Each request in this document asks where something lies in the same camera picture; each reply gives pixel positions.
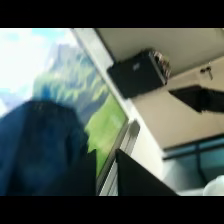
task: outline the white object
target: white object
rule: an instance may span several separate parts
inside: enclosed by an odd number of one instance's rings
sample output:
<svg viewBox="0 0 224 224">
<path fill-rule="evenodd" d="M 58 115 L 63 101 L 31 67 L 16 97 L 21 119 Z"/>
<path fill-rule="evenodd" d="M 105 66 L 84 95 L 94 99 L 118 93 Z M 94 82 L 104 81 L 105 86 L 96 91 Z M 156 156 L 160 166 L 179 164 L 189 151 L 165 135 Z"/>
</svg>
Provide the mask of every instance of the white object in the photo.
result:
<svg viewBox="0 0 224 224">
<path fill-rule="evenodd" d="M 204 188 L 203 196 L 224 196 L 224 176 L 218 176 L 209 182 Z"/>
</svg>

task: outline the green field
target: green field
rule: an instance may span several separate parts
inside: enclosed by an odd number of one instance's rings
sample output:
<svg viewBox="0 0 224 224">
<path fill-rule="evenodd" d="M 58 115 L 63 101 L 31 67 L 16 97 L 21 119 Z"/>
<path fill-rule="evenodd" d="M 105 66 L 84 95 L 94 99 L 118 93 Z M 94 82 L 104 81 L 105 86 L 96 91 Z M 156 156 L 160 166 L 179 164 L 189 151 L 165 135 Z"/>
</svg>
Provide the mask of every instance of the green field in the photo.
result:
<svg viewBox="0 0 224 224">
<path fill-rule="evenodd" d="M 97 176 L 99 175 L 126 116 L 118 102 L 109 94 L 104 105 L 91 117 L 86 126 L 89 133 L 89 152 L 97 150 Z"/>
</svg>

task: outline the wall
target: wall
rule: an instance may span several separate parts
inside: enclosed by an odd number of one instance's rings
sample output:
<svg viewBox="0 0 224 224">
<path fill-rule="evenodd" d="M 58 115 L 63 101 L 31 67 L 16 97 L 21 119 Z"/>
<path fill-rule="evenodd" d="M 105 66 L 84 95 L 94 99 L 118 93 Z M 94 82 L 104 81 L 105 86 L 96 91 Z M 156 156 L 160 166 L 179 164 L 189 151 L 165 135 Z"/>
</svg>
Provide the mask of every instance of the wall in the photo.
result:
<svg viewBox="0 0 224 224">
<path fill-rule="evenodd" d="M 223 114 L 197 113 L 168 93 L 169 89 L 194 84 L 224 91 L 224 57 L 212 61 L 211 66 L 212 81 L 207 74 L 200 74 L 202 65 L 172 78 L 166 87 L 133 100 L 161 148 L 223 133 Z"/>
<path fill-rule="evenodd" d="M 170 58 L 179 74 L 224 55 L 220 28 L 98 28 L 117 60 L 154 47 Z"/>
<path fill-rule="evenodd" d="M 92 57 L 95 65 L 98 67 L 101 75 L 109 85 L 111 91 L 116 96 L 118 102 L 129 116 L 129 119 L 137 119 L 140 124 L 141 130 L 131 155 L 132 158 L 134 158 L 155 176 L 162 178 L 162 151 L 151 132 L 145 125 L 141 115 L 132 104 L 132 101 L 125 101 L 122 99 L 116 87 L 113 85 L 108 74 L 106 73 L 106 69 L 113 64 L 113 61 L 110 58 L 108 52 L 92 28 L 75 28 L 75 32 L 82 40 L 89 55 Z"/>
</svg>

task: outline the mountain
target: mountain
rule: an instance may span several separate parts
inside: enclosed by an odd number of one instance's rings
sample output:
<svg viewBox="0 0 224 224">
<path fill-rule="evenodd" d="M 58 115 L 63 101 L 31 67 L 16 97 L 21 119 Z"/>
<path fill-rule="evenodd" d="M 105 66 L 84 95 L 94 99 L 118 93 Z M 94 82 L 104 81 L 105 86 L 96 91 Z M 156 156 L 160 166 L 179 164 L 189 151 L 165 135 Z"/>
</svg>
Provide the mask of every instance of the mountain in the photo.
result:
<svg viewBox="0 0 224 224">
<path fill-rule="evenodd" d="M 86 125 L 104 104 L 109 90 L 83 49 L 53 45 L 46 71 L 34 82 L 34 98 L 51 99 L 76 110 Z"/>
</svg>

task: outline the bright sky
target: bright sky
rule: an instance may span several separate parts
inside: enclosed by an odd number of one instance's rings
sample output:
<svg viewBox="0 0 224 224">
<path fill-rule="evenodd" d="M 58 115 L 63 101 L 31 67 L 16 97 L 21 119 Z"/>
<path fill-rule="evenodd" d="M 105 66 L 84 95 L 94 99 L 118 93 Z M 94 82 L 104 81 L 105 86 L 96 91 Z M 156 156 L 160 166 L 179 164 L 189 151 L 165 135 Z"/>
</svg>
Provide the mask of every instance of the bright sky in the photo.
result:
<svg viewBox="0 0 224 224">
<path fill-rule="evenodd" d="M 31 84 L 53 43 L 77 45 L 65 28 L 0 28 L 0 88 L 16 92 Z"/>
</svg>

